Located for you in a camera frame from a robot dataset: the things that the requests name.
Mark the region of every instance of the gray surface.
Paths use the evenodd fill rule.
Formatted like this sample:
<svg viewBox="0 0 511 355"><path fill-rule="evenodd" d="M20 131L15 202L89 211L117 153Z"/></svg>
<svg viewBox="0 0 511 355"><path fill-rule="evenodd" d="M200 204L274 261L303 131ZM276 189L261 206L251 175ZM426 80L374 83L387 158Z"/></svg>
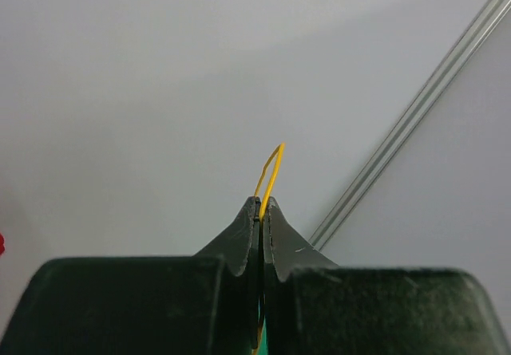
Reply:
<svg viewBox="0 0 511 355"><path fill-rule="evenodd" d="M62 255L191 254L273 148L308 236L485 0L0 0L0 326Z"/></svg>
<svg viewBox="0 0 511 355"><path fill-rule="evenodd" d="M455 266L511 333L511 16L493 31L324 254L343 266Z"/></svg>

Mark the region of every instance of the teal part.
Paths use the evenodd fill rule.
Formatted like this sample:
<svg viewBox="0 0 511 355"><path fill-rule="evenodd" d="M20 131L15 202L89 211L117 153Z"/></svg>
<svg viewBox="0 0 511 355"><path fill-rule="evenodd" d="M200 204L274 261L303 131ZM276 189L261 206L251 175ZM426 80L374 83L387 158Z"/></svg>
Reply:
<svg viewBox="0 0 511 355"><path fill-rule="evenodd" d="M263 326L263 336L261 337L261 346L259 348L259 352L257 355L268 355L268 346L266 343L266 322L264 322Z"/></svg>

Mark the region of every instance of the yellow rubber band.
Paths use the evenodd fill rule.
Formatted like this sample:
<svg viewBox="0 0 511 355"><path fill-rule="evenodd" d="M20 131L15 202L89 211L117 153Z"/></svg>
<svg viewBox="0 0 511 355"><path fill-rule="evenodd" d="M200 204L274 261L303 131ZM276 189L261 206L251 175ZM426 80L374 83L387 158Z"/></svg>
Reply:
<svg viewBox="0 0 511 355"><path fill-rule="evenodd" d="M270 163L273 160L273 157L277 156L277 158L275 160L275 166L273 167L273 172L271 174L270 180L268 181L268 185L266 186L266 191L264 192L263 200L261 201L261 208L259 209L259 219L260 219L261 223L263 222L264 213L266 212L266 206L268 205L268 200L270 199L270 194L271 194L271 190L273 188L273 184L275 183L275 179L277 178L277 175L279 174L280 162L282 161L282 155L284 153L285 147L286 147L286 144L283 142L282 144L277 146L277 148L273 151L270 158L268 158L268 161L266 161L266 164L263 167L263 173L261 174L261 177L259 178L257 187L255 188L254 196L256 197L259 194L261 184L263 183L263 179L266 176L266 170L268 169L268 166L270 166Z"/></svg>
<svg viewBox="0 0 511 355"><path fill-rule="evenodd" d="M284 148L286 144L283 142L273 151L270 158L266 161L266 164L263 166L263 173L259 178L259 182L257 183L257 187L255 188L254 196L256 197L259 194L259 190L261 188L261 184L263 183L263 179L266 176L266 170L268 166L270 166L273 157L277 156L275 160L275 165L273 166L273 172L271 174L270 179L268 180L268 185L266 186L266 191L264 192L263 200L261 201L261 208L259 209L259 220L261 221L261 225L263 224L264 213L266 212L266 206L268 205L268 200L270 199L271 190L273 188L273 184L275 183L275 179L279 174L280 163L282 162L282 155L284 153ZM259 324L257 329L257 348L252 350L252 355L257 355L259 352L259 348L261 346L261 338L263 336L263 328L264 328L264 315L259 317Z"/></svg>

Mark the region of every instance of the metal rod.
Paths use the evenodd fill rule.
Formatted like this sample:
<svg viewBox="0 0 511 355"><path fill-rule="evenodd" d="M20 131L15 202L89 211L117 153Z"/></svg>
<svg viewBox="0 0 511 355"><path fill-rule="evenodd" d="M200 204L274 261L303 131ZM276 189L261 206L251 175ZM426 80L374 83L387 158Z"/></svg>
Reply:
<svg viewBox="0 0 511 355"><path fill-rule="evenodd" d="M511 0L488 0L467 30L418 92L389 135L369 159L309 242L321 250L380 176L451 81L507 14Z"/></svg>

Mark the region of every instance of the red object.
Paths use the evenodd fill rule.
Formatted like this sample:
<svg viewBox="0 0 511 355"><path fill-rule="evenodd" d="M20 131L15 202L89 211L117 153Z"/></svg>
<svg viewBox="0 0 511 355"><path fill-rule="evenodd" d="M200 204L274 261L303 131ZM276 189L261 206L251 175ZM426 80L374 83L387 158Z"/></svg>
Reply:
<svg viewBox="0 0 511 355"><path fill-rule="evenodd" d="M3 246L3 243L4 243L4 239L3 239L3 235L0 234L0 255L3 254L3 252L6 250L6 247Z"/></svg>

